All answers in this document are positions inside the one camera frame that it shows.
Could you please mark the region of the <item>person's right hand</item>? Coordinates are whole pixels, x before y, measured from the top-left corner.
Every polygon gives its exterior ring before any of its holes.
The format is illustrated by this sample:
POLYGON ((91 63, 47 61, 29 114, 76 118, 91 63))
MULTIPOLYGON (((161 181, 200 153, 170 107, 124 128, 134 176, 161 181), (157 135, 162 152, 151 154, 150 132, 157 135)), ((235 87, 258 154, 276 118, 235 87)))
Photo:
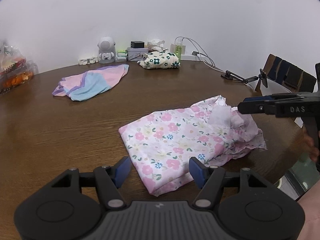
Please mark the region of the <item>person's right hand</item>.
POLYGON ((303 131, 303 142, 306 144, 310 159, 316 163, 319 157, 319 149, 315 146, 315 142, 308 134, 306 127, 302 127, 303 131))

